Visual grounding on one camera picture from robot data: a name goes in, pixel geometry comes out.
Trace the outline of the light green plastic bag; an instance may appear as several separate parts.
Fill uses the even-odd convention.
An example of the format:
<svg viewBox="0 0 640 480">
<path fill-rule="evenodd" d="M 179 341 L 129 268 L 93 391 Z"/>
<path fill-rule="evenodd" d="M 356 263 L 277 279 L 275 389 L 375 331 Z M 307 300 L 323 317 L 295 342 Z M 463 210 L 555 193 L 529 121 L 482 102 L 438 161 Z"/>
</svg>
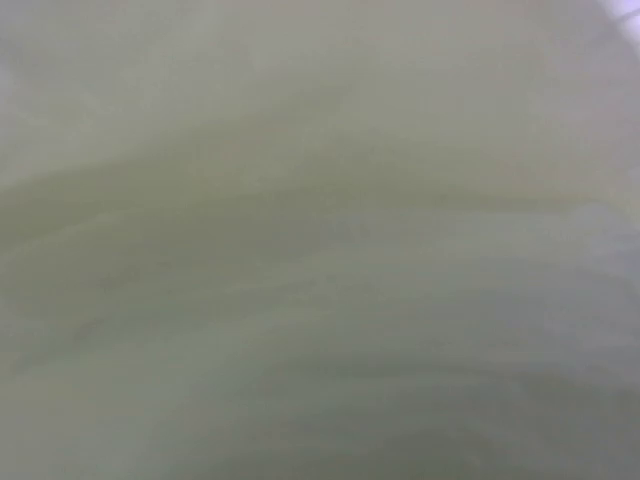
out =
<svg viewBox="0 0 640 480">
<path fill-rule="evenodd" d="M 635 479 L 635 1 L 5 1 L 5 479 Z"/>
</svg>

